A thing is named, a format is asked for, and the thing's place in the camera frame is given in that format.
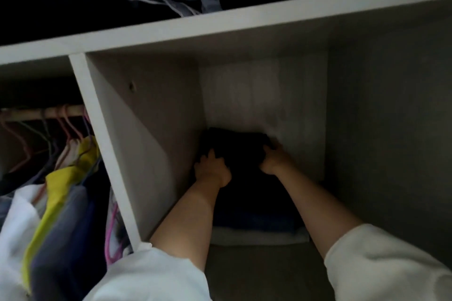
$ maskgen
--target closet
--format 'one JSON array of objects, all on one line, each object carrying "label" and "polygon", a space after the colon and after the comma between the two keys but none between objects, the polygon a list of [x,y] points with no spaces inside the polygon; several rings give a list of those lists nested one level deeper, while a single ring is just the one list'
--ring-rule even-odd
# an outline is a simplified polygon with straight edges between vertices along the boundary
[{"label": "closet", "polygon": [[[80,89],[49,102],[86,106],[135,251],[188,188],[201,132],[223,127],[277,137],[365,221],[452,267],[451,53],[452,0],[289,0],[0,47],[0,107],[36,79]],[[5,171],[18,149],[0,143]],[[213,246],[206,276],[214,300],[334,298],[311,244]]]}]

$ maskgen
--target wooden rod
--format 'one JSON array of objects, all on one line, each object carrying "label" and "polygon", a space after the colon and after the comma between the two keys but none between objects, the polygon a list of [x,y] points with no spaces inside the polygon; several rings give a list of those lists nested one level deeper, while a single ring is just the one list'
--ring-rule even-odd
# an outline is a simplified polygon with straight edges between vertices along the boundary
[{"label": "wooden rod", "polygon": [[[78,117],[83,116],[83,110],[85,109],[84,105],[72,105],[67,106],[67,115],[69,117]],[[14,109],[6,109],[1,111],[3,119],[6,122],[19,122],[19,121],[27,121],[27,120],[40,120],[41,119],[41,109],[33,109],[33,110],[14,110]],[[55,119],[57,116],[56,107],[48,107],[44,111],[44,117],[46,119]],[[58,115],[63,118],[63,110],[62,107],[58,107]]]}]

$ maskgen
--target person's left hand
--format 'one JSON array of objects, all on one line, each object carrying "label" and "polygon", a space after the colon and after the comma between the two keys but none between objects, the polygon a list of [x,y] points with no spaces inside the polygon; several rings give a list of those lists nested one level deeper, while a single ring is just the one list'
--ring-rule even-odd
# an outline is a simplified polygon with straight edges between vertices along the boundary
[{"label": "person's left hand", "polygon": [[203,155],[201,161],[195,163],[195,176],[196,181],[213,178],[218,181],[220,188],[226,186],[231,179],[230,170],[226,167],[225,160],[222,157],[216,158],[213,149],[210,149],[207,157]]}]

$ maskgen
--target person's left arm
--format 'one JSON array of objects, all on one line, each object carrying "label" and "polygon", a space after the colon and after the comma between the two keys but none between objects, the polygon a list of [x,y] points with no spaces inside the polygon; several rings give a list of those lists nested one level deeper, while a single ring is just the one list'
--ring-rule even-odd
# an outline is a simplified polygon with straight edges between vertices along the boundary
[{"label": "person's left arm", "polygon": [[230,171],[222,158],[215,158],[210,150],[195,164],[196,182],[177,202],[163,220],[150,242],[167,254],[188,258],[204,271],[210,237],[212,235],[213,208],[221,187],[230,179]]}]

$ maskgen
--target sleeve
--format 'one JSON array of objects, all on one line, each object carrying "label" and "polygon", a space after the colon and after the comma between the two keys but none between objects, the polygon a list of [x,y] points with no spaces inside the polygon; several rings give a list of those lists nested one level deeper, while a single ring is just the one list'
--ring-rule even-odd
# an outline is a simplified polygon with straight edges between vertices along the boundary
[{"label": "sleeve", "polygon": [[452,273],[428,253],[378,227],[360,225],[326,254],[337,301],[445,301]]},{"label": "sleeve", "polygon": [[84,301],[210,300],[204,273],[189,259],[151,248],[111,265]]}]

